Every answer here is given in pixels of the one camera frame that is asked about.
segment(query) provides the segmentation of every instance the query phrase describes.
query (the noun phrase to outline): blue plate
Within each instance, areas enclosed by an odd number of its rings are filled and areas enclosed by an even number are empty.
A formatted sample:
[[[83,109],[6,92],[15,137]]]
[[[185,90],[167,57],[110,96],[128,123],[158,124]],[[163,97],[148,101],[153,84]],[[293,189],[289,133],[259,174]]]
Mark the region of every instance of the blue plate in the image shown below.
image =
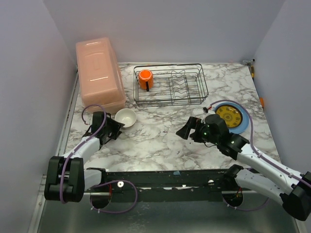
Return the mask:
[[[249,124],[249,117],[246,113],[246,111],[244,109],[242,109],[239,105],[235,104],[235,103],[231,103],[231,102],[223,102],[219,105],[217,105],[214,109],[214,112],[217,111],[217,109],[220,107],[220,106],[223,106],[223,105],[231,105],[232,107],[238,109],[241,114],[242,114],[242,122],[239,126],[235,127],[235,128],[230,128],[229,129],[229,132],[231,133],[237,133],[237,134],[240,134],[240,133],[243,133],[247,127],[248,127],[248,124]]]

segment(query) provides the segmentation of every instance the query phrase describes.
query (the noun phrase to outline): metal floor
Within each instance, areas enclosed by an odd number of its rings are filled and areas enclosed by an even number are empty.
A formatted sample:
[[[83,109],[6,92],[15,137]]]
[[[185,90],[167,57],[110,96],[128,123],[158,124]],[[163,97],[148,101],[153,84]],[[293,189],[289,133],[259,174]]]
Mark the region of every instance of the metal floor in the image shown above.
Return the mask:
[[[262,195],[244,194],[243,208],[266,200]],[[120,210],[130,203],[112,203]],[[254,212],[227,208],[223,202],[140,202],[126,214],[98,214],[90,210],[89,196],[80,203],[62,205],[46,201],[39,224],[40,233],[298,233],[296,221],[280,205]]]

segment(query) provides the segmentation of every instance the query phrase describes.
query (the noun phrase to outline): yellow plate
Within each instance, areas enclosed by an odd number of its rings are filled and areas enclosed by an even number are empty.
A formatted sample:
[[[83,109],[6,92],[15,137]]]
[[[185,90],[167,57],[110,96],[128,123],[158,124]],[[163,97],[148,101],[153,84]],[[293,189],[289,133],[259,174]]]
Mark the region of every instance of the yellow plate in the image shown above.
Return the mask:
[[[216,110],[216,114],[225,120],[227,127],[230,129],[238,127],[243,121],[240,110],[231,105],[219,106]]]

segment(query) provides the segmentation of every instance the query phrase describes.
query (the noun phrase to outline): orange object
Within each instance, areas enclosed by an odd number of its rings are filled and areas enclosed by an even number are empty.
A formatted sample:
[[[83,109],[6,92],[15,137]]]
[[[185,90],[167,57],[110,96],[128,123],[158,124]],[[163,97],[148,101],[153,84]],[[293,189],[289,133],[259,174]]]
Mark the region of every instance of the orange object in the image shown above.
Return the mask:
[[[264,101],[263,101],[263,98],[259,98],[259,100],[260,100],[260,103],[261,103],[261,105],[262,105],[262,108],[264,108]]]
[[[125,91],[115,52],[108,38],[76,44],[79,83],[84,106],[99,104],[108,113],[125,108]],[[89,112],[101,111],[90,107]]]
[[[144,69],[139,72],[139,85],[142,89],[149,91],[154,85],[154,77],[150,70]]]

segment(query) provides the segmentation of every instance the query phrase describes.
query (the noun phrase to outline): white bowl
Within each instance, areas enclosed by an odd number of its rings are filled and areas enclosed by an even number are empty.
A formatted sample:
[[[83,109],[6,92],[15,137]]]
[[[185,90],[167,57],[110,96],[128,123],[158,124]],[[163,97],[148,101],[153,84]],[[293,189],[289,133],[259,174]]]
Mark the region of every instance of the white bowl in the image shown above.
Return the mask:
[[[128,128],[136,122],[136,114],[132,109],[123,108],[117,112],[115,120],[119,123],[123,123],[123,128]]]

